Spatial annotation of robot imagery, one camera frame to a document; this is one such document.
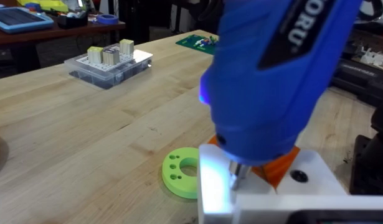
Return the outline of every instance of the butcher block table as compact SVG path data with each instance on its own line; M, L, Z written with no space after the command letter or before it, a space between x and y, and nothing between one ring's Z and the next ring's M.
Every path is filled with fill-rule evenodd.
M153 66L102 90L64 65L0 79L0 224L197 223L197 203L161 179L170 151L214 135L199 79L212 56L145 44ZM297 146L318 151L345 188L358 134L374 109L337 89L321 97Z

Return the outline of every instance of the yellow object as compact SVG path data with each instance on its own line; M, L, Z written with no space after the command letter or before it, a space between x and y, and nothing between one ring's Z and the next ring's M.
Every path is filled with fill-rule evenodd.
M133 40L123 39L119 41L119 45L121 53L123 54L131 55L135 51L135 43L133 42Z
M87 56L90 63L103 63L103 48L89 47L89 49L87 49Z
M162 179L174 194L184 198L197 198L197 177L184 174L184 166L198 166L198 149L183 147L169 153L162 163Z
M17 0L19 4L25 6L25 4L33 2L40 4L43 10L57 10L60 12L68 12L68 6L60 0Z

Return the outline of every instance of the wooden workbench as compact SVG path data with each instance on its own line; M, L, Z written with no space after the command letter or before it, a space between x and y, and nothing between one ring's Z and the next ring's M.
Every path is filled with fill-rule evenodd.
M0 224L197 222L196 201L173 195L160 173L168 152L214 134L197 97L212 56L174 44L187 35L137 45L153 66L110 90L64 65L0 80ZM373 111L328 90L297 146L320 152L347 187L344 159L358 134L374 134Z

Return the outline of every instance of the blue tablet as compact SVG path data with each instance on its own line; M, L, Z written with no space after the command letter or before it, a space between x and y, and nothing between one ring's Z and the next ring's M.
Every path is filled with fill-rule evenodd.
M8 34L50 28L53 24L50 17L21 7L0 8L0 29Z

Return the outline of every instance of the green ring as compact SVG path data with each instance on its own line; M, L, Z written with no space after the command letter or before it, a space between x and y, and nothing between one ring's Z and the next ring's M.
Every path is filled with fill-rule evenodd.
M197 198L197 177L184 174L180 168L198 165L198 149L183 147L169 153L162 163L162 179L174 194L184 198Z

